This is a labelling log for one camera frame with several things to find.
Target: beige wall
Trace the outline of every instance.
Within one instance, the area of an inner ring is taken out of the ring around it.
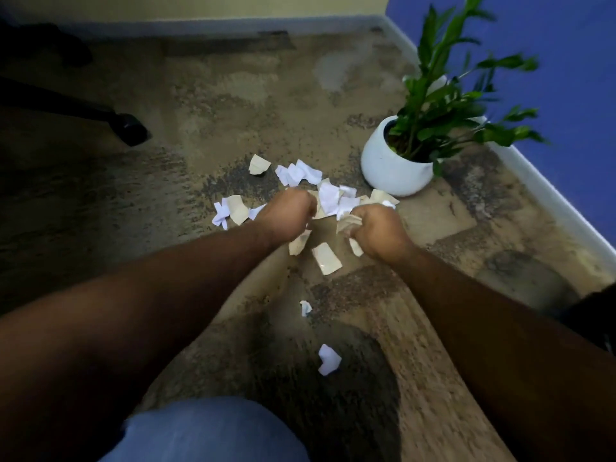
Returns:
[[[23,22],[381,14],[388,0],[3,0]]]

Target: person's left hand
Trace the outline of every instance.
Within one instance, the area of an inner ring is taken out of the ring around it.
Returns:
[[[317,199],[306,190],[289,188],[276,193],[261,209],[256,221],[266,224],[277,243],[287,243],[304,233],[317,213]]]

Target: potted plant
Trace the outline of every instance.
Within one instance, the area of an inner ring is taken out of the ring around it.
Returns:
[[[485,103],[498,100],[493,96],[496,70],[534,71],[538,68],[535,58],[524,58],[519,53],[504,58],[490,55],[470,66],[471,53],[467,52],[462,73],[449,81],[445,78],[454,46],[481,45],[476,38],[464,37],[466,20],[496,20],[492,13],[481,9],[482,1],[466,0],[461,12],[455,12],[453,7],[442,14],[430,6],[417,49],[420,75],[404,77],[408,91],[404,107],[396,116],[381,122],[362,153],[362,172],[373,187],[394,196],[416,193],[434,175],[441,175],[442,160],[459,153],[467,142],[494,141],[505,147],[522,139],[545,142],[537,131],[520,124],[527,118],[536,118],[537,108],[515,106],[500,121],[481,119]],[[473,89],[463,92],[462,81],[471,74],[477,75]],[[464,132],[452,133],[454,129]]]

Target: white baseboard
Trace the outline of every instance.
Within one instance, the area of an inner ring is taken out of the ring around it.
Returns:
[[[306,18],[229,18],[143,22],[80,22],[60,29],[84,40],[174,36],[236,37],[285,30],[292,35],[336,34],[381,26],[380,14]]]
[[[381,29],[410,61],[417,62],[417,46],[387,16]],[[616,249],[597,232],[584,216],[543,176],[515,146],[501,147],[489,143],[504,165],[520,179],[556,222],[581,246],[588,249],[611,275],[616,275]]]

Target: wall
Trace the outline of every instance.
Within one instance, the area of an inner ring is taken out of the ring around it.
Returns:
[[[116,22],[197,18],[382,14],[388,0],[3,0],[22,22]]]
[[[419,44],[431,2],[443,9],[464,0],[389,0],[386,14]],[[541,62],[534,73],[506,72],[495,82],[501,108],[540,108],[536,128],[552,141],[518,148],[616,246],[616,0],[485,0],[484,7],[498,21],[469,23],[466,32],[483,41],[473,58],[524,52]],[[465,52],[452,58],[454,73]]]

